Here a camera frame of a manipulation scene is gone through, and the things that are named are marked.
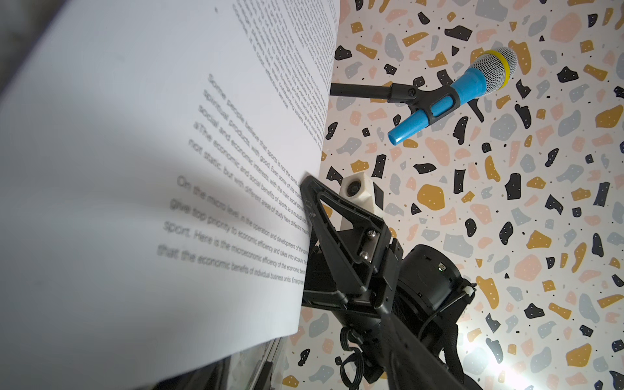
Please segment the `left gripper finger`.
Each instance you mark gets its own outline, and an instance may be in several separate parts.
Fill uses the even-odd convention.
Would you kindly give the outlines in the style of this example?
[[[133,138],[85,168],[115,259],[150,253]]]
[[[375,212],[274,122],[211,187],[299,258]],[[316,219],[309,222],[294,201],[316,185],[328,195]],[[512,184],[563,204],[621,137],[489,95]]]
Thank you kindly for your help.
[[[394,314],[380,321],[380,365],[391,389],[469,389],[460,362],[446,367]]]

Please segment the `orange folder black inside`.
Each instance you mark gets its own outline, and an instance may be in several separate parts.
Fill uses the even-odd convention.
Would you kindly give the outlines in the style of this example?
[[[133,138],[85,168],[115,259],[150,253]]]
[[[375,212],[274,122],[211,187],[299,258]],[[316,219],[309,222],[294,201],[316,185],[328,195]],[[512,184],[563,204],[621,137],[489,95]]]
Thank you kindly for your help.
[[[232,354],[197,370],[163,380],[147,388],[186,389],[281,389],[286,367],[285,337]]]

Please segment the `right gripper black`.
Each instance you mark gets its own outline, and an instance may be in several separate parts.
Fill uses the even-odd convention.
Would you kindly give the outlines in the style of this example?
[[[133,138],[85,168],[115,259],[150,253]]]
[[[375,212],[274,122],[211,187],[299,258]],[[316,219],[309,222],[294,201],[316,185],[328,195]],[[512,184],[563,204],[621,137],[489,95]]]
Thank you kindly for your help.
[[[341,372],[343,383],[373,383],[386,374],[383,315],[396,315],[444,366],[460,362],[457,321],[474,299],[474,284],[430,246],[404,254],[383,219],[315,177],[300,190],[310,224],[302,305],[341,312],[341,345],[351,352],[345,362],[356,367],[353,377]]]

